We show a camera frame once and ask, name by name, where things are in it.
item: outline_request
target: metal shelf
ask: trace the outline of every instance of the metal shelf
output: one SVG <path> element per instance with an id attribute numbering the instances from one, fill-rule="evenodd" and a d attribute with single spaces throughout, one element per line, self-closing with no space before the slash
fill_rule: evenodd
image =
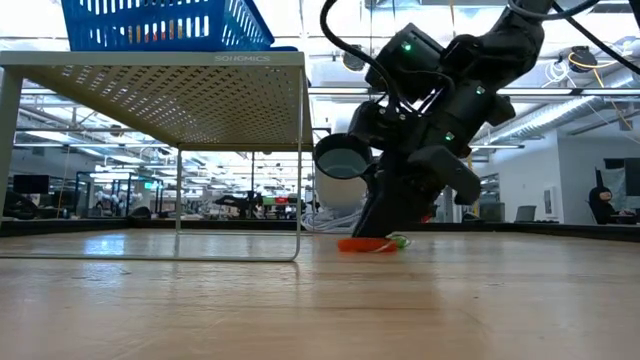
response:
<path id="1" fill-rule="evenodd" d="M 301 199 L 302 151 L 313 148 L 302 53 L 0 52 L 0 66 L 5 69 L 0 88 L 0 176 L 5 179 L 20 91 L 29 79 L 178 148 L 179 164 L 185 150 L 297 151 Z M 5 191 L 6 182 L 0 182 L 0 204 Z M 176 212 L 179 219 L 181 206 Z M 179 220 L 176 230 L 178 249 Z M 300 232 L 298 222 L 291 257 L 202 260 L 293 261 Z M 177 250 L 169 259 L 185 260 Z"/>

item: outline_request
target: black robotic arm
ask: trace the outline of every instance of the black robotic arm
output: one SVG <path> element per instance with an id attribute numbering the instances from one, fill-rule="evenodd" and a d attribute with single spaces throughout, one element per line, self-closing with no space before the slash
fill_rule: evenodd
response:
<path id="1" fill-rule="evenodd" d="M 321 26 L 334 44 L 353 50 L 326 24 L 336 1 L 325 3 Z M 534 13 L 549 12 L 553 3 L 516 1 Z M 346 135 L 330 135 L 314 150 L 326 175 L 367 182 L 354 237 L 384 237 L 419 221 L 445 186 L 457 191 L 458 204 L 478 199 L 480 180 L 459 159 L 469 156 L 468 143 L 484 122 L 496 126 L 515 116 L 509 99 L 496 92 L 533 68 L 543 41 L 541 20 L 509 8 L 487 34 L 457 36 L 447 48 L 413 24 L 389 41 L 365 78 L 389 94 L 389 104 L 361 104 Z M 417 101 L 420 110 L 407 106 Z M 370 147 L 383 150 L 380 159 L 372 159 Z"/>

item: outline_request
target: perforated metal shelf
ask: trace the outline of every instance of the perforated metal shelf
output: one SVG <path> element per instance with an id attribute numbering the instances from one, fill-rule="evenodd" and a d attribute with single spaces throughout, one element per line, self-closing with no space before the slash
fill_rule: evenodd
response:
<path id="1" fill-rule="evenodd" d="M 302 53 L 0 52 L 0 66 L 183 150 L 313 147 Z"/>

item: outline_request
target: person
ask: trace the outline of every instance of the person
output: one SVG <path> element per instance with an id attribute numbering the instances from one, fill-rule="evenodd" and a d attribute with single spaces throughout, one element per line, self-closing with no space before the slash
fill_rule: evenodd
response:
<path id="1" fill-rule="evenodd" d="M 597 186 L 589 192 L 589 207 L 599 225 L 618 223 L 616 215 L 634 215 L 626 210 L 616 211 L 610 203 L 611 197 L 611 190 L 605 186 Z"/>

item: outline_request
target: ceiling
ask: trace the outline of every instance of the ceiling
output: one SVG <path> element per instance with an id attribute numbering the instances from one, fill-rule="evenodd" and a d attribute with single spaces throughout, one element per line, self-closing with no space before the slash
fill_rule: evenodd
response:
<path id="1" fill-rule="evenodd" d="M 391 36 L 413 22 L 432 38 L 446 46 L 454 34 L 469 33 L 481 35 L 491 28 L 500 16 L 506 0 L 455 0 L 455 11 L 449 8 L 449 0 L 376 0 L 377 6 L 373 12 L 369 11 L 373 0 L 342 0 L 334 6 L 329 18 L 329 26 L 345 41 L 359 44 L 366 51 L 376 54 Z M 332 88 L 365 88 L 365 71 L 352 72 L 342 64 L 342 52 L 326 40 L 320 30 L 319 13 L 324 0 L 278 0 L 274 6 L 273 0 L 255 0 L 260 12 L 265 18 L 272 33 L 276 37 L 277 46 L 295 46 L 304 51 L 307 56 L 307 74 L 313 87 Z M 575 5 L 579 0 L 559 1 L 564 7 Z M 576 19 L 596 36 L 625 52 L 635 59 L 636 51 L 640 54 L 638 42 L 634 42 L 640 31 L 635 19 L 628 9 L 626 1 L 603 0 L 599 8 L 592 13 L 582 14 Z M 67 33 L 64 17 L 59 0 L 0 0 L 0 50 L 68 50 Z M 560 53 L 567 53 L 568 49 L 576 45 L 587 45 L 594 48 L 578 31 L 565 21 L 552 21 L 544 24 L 546 31 L 545 43 L 536 67 L 527 75 L 510 85 L 517 88 L 540 87 L 571 87 L 596 86 L 592 73 L 567 73 L 574 84 L 567 82 L 561 70 L 552 69 Z M 599 51 L 594 51 L 603 62 L 607 57 Z M 619 70 L 619 64 L 602 69 L 605 78 L 609 73 Z M 563 81 L 553 81 L 563 76 Z M 349 122 L 355 108 L 367 98 L 348 94 L 312 95 L 312 119 L 315 127 L 344 128 Z M 78 106 L 56 95 L 24 95 L 22 99 L 23 112 L 19 127 L 69 128 L 83 127 L 86 129 L 110 128 L 118 125 L 92 110 Z M 512 97 L 518 117 L 547 105 L 544 98 Z M 603 111 L 601 116 L 609 117 Z M 567 131 L 592 121 L 583 119 L 567 126 Z M 485 126 L 481 132 L 487 132 Z M 591 131 L 589 136 L 618 136 L 615 131 L 617 125 L 608 125 Z M 316 139 L 328 134 L 317 131 Z M 120 134 L 108 132 L 75 132 L 67 135 L 79 142 L 91 143 L 147 143 L 153 139 L 144 134 L 123 132 Z M 17 141 L 42 142 L 42 137 L 20 134 Z M 96 157 L 104 155 L 124 155 L 142 158 L 147 162 L 164 162 L 171 165 L 175 157 L 173 150 L 158 150 L 158 148 L 91 148 L 97 153 Z M 279 187 L 281 191 L 293 191 L 295 188 L 296 159 L 292 154 L 256 154 L 261 168 L 254 169 L 260 179 L 261 186 Z M 223 155 L 221 153 L 189 154 L 188 166 L 192 166 L 193 177 L 214 175 L 210 169 L 223 166 L 229 169 L 226 174 L 218 174 L 220 183 L 247 187 L 247 166 L 250 167 L 251 154 Z M 307 167 L 303 168 L 303 176 L 311 176 L 311 161 L 307 160 Z"/>

